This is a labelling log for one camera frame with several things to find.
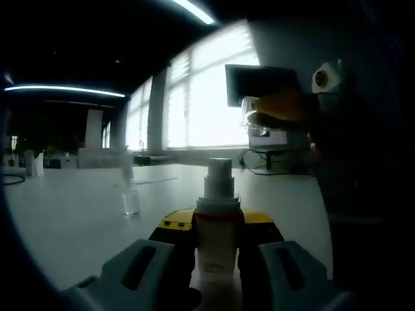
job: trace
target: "ceiling light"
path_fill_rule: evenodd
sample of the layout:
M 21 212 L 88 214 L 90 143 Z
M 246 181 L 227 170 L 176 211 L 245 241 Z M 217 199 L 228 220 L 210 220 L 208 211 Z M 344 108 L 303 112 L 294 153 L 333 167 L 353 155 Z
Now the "ceiling light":
M 5 91 L 15 91 L 19 89 L 58 89 L 60 91 L 75 91 L 75 92 L 85 92 L 85 93 L 95 93 L 116 97 L 125 97 L 124 94 L 111 93 L 105 91 L 97 91 L 96 89 L 81 89 L 79 87 L 68 87 L 68 86 L 12 86 L 6 87 Z
M 205 12 L 203 12 L 201 9 L 199 9 L 194 4 L 190 3 L 188 0 L 172 0 L 178 5 L 181 5 L 186 10 L 188 10 L 190 13 L 192 13 L 194 16 L 200 18 L 204 23 L 210 25 L 214 22 L 212 17 L 208 16 Z

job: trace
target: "dark ceiling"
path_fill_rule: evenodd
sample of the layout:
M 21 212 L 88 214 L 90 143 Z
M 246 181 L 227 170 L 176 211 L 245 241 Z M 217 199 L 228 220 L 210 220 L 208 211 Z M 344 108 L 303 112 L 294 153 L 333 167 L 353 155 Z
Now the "dark ceiling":
M 8 1 L 0 86 L 55 84 L 131 94 L 196 40 L 232 21 L 319 10 L 303 1 L 192 0 L 205 25 L 170 0 Z

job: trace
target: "spray bottle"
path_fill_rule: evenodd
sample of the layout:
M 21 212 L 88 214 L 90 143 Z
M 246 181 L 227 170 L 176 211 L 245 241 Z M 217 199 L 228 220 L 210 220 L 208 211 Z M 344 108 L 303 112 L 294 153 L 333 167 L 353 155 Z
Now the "spray bottle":
M 206 282 L 233 278 L 241 200 L 234 192 L 231 159 L 209 159 L 204 197 L 196 203 L 200 277 Z

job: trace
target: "window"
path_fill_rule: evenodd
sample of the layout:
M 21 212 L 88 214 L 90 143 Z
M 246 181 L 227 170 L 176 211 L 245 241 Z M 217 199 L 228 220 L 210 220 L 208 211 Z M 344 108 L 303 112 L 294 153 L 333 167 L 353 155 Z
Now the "window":
M 17 145 L 18 145 L 18 136 L 12 136 L 12 150 L 13 151 L 16 149 Z
M 108 122 L 102 133 L 102 147 L 110 147 L 111 122 Z
M 163 122 L 166 148 L 248 145 L 241 109 L 228 107 L 226 64 L 259 65 L 245 21 L 215 33 L 172 61 Z
M 130 150 L 147 149 L 148 107 L 152 78 L 131 96 L 128 103 L 125 141 Z

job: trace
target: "table surface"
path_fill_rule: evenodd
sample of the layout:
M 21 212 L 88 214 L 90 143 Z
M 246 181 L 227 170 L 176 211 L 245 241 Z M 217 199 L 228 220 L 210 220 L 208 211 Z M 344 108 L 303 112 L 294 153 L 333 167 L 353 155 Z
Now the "table surface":
M 169 212 L 194 207 L 207 172 L 207 167 L 188 165 L 134 167 L 136 179 L 177 179 L 138 185 L 141 214 L 131 218 L 123 216 L 117 168 L 46 169 L 43 176 L 7 186 L 6 198 L 24 243 L 61 290 L 100 275 L 107 260 L 138 238 L 148 238 Z M 331 278 L 331 236 L 317 180 L 257 176 L 240 169 L 232 173 L 241 207 L 268 213 L 284 239 L 314 255 Z

